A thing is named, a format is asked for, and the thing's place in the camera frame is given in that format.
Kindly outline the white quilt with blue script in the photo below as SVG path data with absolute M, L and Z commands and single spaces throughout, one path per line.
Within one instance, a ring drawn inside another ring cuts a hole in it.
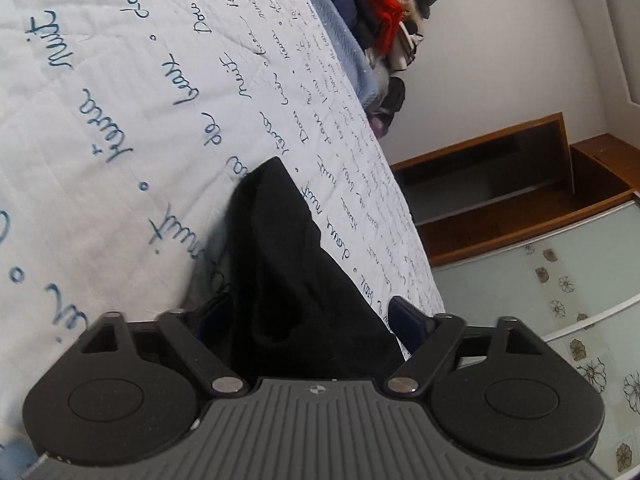
M 444 307 L 409 208 L 312 0 L 1 0 L 1 447 L 103 312 L 226 280 L 222 218 L 280 157 L 378 315 Z

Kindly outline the light blue blanket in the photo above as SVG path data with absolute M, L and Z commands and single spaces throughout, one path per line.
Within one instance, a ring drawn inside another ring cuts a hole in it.
M 310 0 L 314 12 L 326 29 L 338 60 L 354 87 L 358 100 L 367 108 L 378 96 L 378 83 L 360 45 L 352 36 L 332 0 Z

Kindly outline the brown wooden door frame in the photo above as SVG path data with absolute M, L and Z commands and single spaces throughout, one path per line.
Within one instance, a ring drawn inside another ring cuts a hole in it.
M 572 143 L 562 113 L 392 167 L 435 268 L 571 226 L 629 202 L 632 185 Z

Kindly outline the black pants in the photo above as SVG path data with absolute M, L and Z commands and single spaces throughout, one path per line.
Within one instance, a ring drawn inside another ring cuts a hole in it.
M 228 211 L 230 282 L 195 311 L 204 346 L 249 384 L 262 378 L 382 382 L 404 362 L 395 336 L 320 246 L 280 159 L 248 174 Z

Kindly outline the glass sliding wardrobe door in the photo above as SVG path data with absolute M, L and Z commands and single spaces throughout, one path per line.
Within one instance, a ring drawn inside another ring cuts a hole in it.
M 512 315 L 597 391 L 605 422 L 594 462 L 639 475 L 639 201 L 434 270 L 447 312 L 471 325 Z

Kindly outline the pile of mixed clothes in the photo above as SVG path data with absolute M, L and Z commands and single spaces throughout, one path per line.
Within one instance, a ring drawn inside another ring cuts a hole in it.
M 366 56 L 378 96 L 364 108 L 374 135 L 386 136 L 406 99 L 398 76 L 416 59 L 425 22 L 439 0 L 332 0 Z

